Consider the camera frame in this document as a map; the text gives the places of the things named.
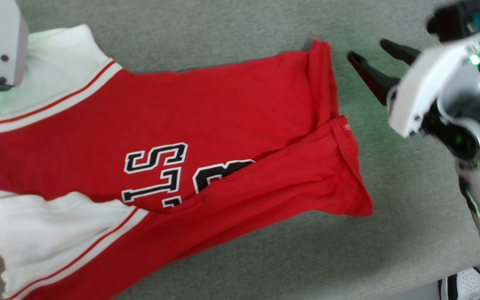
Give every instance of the white sleeve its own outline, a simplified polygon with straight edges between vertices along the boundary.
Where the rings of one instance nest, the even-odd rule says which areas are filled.
[[[0,199],[0,255],[4,298],[23,298],[78,270],[145,217],[118,200],[95,203],[79,192],[46,201]]]

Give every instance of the basketball jersey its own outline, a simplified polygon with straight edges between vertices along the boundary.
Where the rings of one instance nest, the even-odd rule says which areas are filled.
[[[330,46],[133,74],[81,25],[31,34],[0,93],[3,297],[107,299],[309,210],[367,216]]]

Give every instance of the gray table surface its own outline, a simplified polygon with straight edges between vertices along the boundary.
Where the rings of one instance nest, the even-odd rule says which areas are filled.
[[[438,0],[19,0],[31,32],[87,23],[132,72],[186,70],[333,45],[339,101],[360,145],[375,215],[309,212],[170,264],[118,300],[379,299],[480,264],[453,162],[432,138],[402,140],[347,62],[391,75],[381,38],[422,49]]]

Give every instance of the sneaker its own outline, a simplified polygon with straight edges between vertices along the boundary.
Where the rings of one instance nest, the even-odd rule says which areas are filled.
[[[469,268],[438,281],[440,300],[480,300],[480,271]]]

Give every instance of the green led light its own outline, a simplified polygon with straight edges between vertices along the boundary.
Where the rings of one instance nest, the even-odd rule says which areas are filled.
[[[480,56],[478,56],[478,55],[470,56],[470,62],[473,63],[476,66],[479,65],[480,64]]]

